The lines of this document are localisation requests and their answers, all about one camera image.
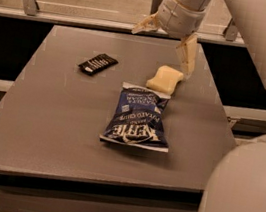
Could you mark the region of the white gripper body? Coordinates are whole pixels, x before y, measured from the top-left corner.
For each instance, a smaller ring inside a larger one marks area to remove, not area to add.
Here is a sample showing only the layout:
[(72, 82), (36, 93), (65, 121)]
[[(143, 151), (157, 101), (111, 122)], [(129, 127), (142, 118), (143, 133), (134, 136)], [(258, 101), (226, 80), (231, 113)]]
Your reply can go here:
[(161, 29), (175, 38), (185, 38), (198, 30), (208, 0), (163, 0), (156, 18)]

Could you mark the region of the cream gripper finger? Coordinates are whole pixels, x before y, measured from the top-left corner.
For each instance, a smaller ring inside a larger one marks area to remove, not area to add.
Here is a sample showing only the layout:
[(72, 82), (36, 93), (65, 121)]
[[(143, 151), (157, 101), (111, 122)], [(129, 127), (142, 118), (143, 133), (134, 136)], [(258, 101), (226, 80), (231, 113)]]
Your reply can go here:
[(144, 18), (143, 21), (137, 23), (131, 30), (131, 33), (138, 34), (139, 32), (157, 31), (161, 27), (158, 20), (157, 14), (152, 14), (147, 18)]
[(176, 47), (181, 71), (184, 75), (190, 76), (194, 72), (197, 42), (197, 36), (193, 34), (182, 38)]

